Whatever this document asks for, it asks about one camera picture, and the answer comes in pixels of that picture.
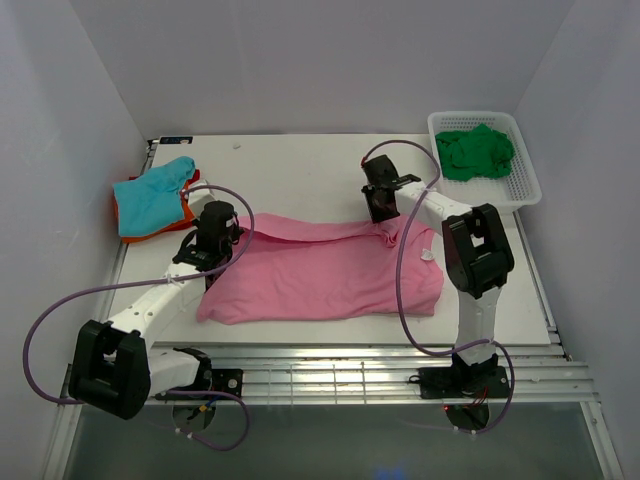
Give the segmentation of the pink t shirt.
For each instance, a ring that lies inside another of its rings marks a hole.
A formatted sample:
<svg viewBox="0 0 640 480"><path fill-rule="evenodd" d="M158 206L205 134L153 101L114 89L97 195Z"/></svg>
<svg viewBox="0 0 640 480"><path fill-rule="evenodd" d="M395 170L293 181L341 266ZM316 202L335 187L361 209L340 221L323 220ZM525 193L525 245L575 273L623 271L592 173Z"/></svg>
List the pink t shirt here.
<svg viewBox="0 0 640 480"><path fill-rule="evenodd" d="M444 274L431 253L435 233L400 216L309 223L261 213L244 216L253 229L241 258L204 294L197 318L235 325L255 321L325 321L370 314L431 316Z"/></svg>

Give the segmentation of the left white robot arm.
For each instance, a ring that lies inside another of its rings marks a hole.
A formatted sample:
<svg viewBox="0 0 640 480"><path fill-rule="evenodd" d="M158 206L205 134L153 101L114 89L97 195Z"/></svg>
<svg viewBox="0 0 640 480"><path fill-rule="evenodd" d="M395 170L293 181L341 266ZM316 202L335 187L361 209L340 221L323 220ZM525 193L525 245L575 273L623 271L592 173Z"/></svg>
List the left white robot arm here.
<svg viewBox="0 0 640 480"><path fill-rule="evenodd" d="M231 204L207 203L159 284L107 321L82 326L70 396L122 419L133 418L148 398L165 392L205 397L212 387L212 367L203 352L180 348L154 354L151 348L222 275L243 232Z"/></svg>

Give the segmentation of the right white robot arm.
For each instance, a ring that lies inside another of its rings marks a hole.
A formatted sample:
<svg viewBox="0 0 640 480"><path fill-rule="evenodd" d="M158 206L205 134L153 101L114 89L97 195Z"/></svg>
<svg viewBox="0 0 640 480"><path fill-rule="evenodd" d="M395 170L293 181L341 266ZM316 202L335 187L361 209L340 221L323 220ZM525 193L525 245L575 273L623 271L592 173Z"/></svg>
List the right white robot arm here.
<svg viewBox="0 0 640 480"><path fill-rule="evenodd" d="M502 287L515 261L498 210L473 207L429 188L413 174L401 176L388 156L362 161L362 188L375 223L408 216L401 244L417 219L443 241L446 273L458 294L458 333L451 364L418 370L413 381L424 398L505 398L507 374L498 365L495 317Z"/></svg>

